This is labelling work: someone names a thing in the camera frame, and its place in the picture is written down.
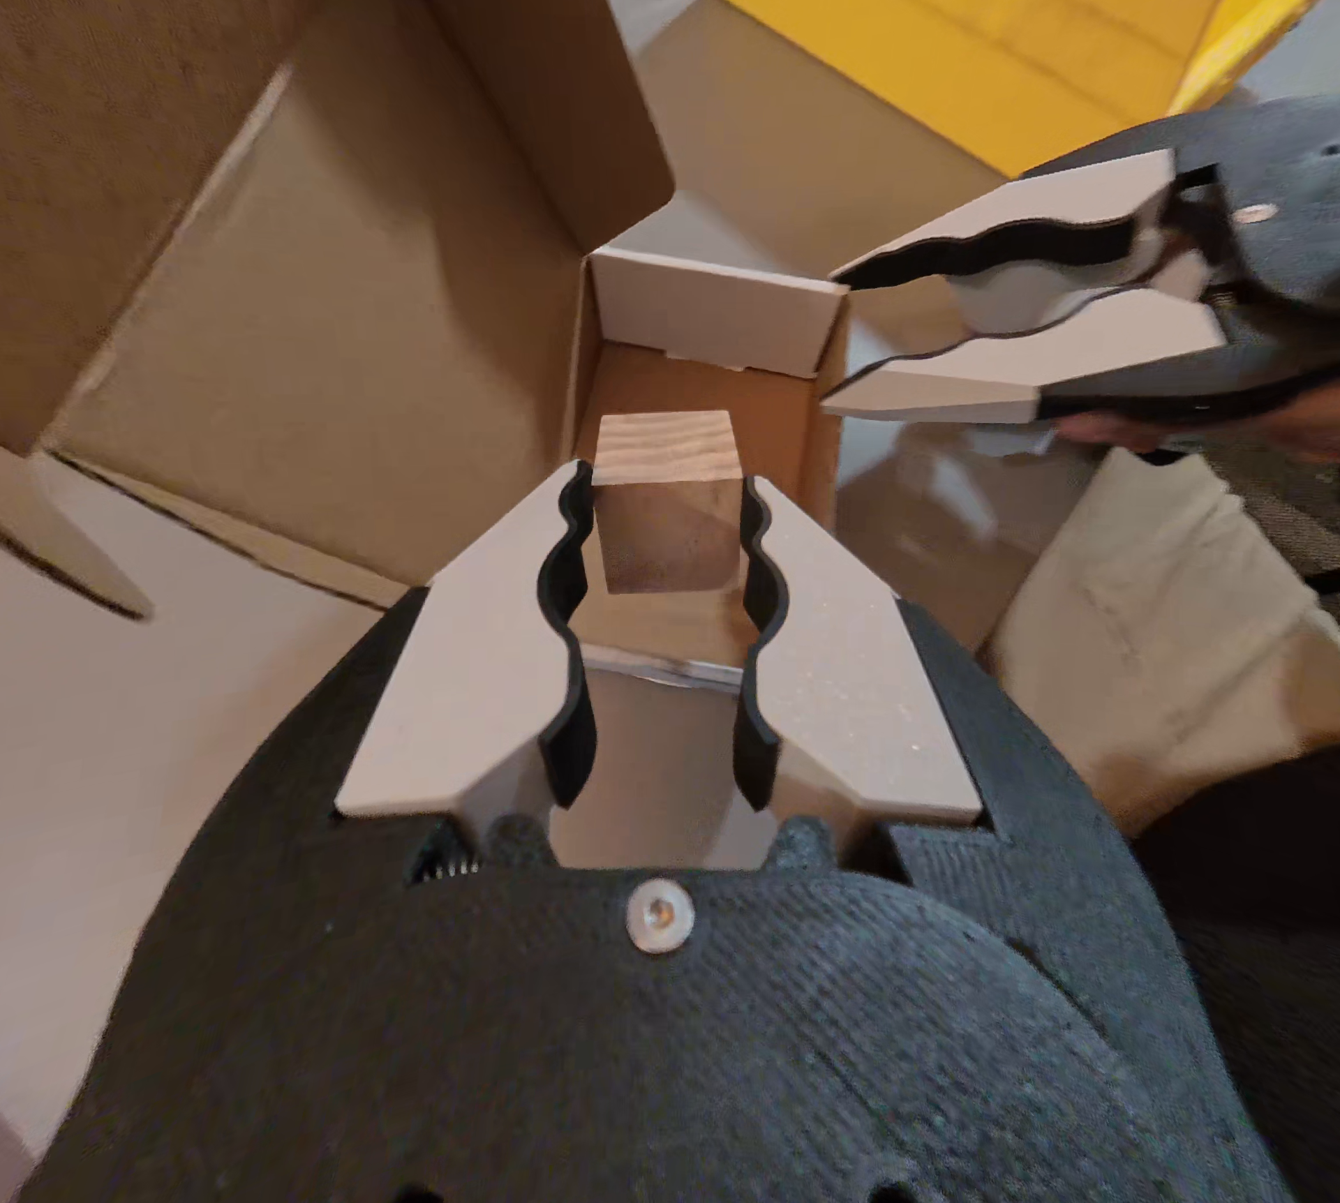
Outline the grey desk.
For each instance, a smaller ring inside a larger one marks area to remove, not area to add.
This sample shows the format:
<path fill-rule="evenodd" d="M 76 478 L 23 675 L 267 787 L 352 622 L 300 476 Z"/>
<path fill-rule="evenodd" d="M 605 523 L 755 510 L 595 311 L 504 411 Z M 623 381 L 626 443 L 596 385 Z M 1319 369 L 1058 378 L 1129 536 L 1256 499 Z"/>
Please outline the grey desk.
<path fill-rule="evenodd" d="M 639 254 L 824 275 L 997 181 L 722 0 L 612 0 L 679 192 Z M 846 421 L 842 540 L 970 647 L 1088 460 Z M 32 473 L 152 601 L 133 622 L 3 554 L 3 1196 L 77 1094 L 138 935 L 261 742 L 376 622 L 56 457 Z"/>

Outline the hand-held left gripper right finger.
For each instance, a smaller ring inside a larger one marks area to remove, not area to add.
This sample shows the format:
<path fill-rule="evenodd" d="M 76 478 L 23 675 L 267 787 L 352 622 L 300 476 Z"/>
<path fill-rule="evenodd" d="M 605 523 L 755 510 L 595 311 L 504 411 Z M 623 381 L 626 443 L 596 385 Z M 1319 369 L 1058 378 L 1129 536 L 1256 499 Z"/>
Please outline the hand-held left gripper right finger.
<path fill-rule="evenodd" d="M 733 777 L 778 823 L 817 817 L 836 843 L 880 822 L 970 826 L 983 799 L 903 603 L 786 496 L 743 488 L 746 651 Z"/>

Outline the natural wooden cube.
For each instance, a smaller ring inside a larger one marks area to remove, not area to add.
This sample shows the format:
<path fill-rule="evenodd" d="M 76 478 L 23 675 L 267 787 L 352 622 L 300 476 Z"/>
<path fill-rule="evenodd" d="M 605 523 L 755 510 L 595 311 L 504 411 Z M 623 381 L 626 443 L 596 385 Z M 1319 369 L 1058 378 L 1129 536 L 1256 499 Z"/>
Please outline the natural wooden cube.
<path fill-rule="evenodd" d="M 743 487 L 727 410 L 603 414 L 592 499 L 607 591 L 734 587 Z"/>

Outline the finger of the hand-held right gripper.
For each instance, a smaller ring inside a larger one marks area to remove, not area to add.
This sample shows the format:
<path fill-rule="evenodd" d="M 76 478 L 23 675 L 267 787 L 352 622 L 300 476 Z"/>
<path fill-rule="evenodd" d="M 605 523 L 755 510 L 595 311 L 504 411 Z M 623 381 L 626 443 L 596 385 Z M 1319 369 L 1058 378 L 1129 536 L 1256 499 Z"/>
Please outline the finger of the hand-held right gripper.
<path fill-rule="evenodd" d="M 1227 340 L 1212 307 L 1136 286 L 1101 294 L 1030 333 L 885 358 L 850 374 L 821 407 L 861 421 L 1033 424 L 1047 388 L 1215 350 Z"/>
<path fill-rule="evenodd" d="M 852 291 L 941 279 L 974 335 L 1028 335 L 1141 283 L 1164 254 L 1171 148 L 1019 177 L 832 272 Z"/>

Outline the person's black sweater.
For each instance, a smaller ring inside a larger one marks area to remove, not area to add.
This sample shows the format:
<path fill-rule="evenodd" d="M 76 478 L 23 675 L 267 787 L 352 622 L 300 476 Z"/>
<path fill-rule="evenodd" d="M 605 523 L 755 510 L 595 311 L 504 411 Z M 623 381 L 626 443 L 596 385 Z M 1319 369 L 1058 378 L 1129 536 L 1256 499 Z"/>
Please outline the person's black sweater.
<path fill-rule="evenodd" d="M 1132 843 L 1297 1200 L 1339 1198 L 1339 750 L 1201 790 Z"/>

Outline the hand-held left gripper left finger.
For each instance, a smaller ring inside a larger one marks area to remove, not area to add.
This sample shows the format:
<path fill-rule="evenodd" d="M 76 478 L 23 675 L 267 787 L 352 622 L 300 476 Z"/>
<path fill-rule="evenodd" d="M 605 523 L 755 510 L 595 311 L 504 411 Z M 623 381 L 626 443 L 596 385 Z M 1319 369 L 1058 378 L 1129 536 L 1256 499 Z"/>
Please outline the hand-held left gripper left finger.
<path fill-rule="evenodd" d="M 438 570 L 344 776 L 352 819 L 568 809 L 595 710 L 571 626 L 589 582 L 593 467 L 561 464 Z"/>

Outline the white cardboard mailer box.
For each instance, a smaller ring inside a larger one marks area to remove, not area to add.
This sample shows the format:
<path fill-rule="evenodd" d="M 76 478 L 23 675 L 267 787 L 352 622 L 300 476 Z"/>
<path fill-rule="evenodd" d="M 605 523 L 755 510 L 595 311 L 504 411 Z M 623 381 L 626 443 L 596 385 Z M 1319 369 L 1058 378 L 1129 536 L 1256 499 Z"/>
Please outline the white cardboard mailer box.
<path fill-rule="evenodd" d="M 3 555 L 154 611 L 48 455 L 385 608 L 655 410 L 832 530 L 843 293 L 613 248 L 676 180 L 609 0 L 3 0 L 2 41 Z"/>

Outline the person's right hand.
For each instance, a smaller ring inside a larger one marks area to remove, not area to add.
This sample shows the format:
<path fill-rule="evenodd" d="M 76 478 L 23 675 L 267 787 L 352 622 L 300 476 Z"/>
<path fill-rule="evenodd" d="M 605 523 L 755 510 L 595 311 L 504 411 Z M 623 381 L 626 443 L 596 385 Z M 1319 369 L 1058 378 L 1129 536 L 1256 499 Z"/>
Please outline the person's right hand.
<path fill-rule="evenodd" d="M 1170 448 L 1173 442 L 1202 436 L 1235 435 L 1259 441 L 1290 457 L 1312 463 L 1339 460 L 1339 381 L 1300 393 L 1284 406 L 1238 421 L 1167 427 L 1110 411 L 1067 416 L 1053 424 L 1060 439 L 1082 445 L 1114 446 L 1135 455 Z"/>

